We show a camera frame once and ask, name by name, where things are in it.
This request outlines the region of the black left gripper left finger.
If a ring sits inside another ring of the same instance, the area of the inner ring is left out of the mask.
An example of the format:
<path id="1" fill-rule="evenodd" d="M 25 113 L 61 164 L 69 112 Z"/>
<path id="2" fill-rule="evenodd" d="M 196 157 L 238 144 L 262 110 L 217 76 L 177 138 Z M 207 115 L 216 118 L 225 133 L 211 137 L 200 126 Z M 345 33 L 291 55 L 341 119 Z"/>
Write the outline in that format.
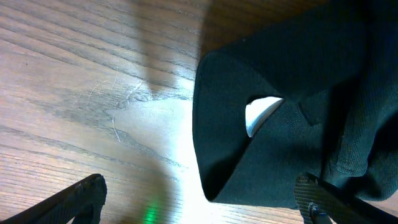
<path id="1" fill-rule="evenodd" d="M 98 224 L 107 186 L 101 174 L 91 174 L 1 224 Z"/>

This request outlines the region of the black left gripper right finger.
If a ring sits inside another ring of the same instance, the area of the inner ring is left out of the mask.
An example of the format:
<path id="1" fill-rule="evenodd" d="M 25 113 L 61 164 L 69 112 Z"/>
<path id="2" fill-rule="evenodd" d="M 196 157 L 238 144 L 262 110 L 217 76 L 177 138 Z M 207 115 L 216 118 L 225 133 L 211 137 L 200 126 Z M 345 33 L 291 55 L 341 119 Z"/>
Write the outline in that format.
<path id="1" fill-rule="evenodd" d="M 304 224 L 397 223 L 397 217 L 356 197 L 347 197 L 334 185 L 311 173 L 296 178 L 294 197 Z"/>

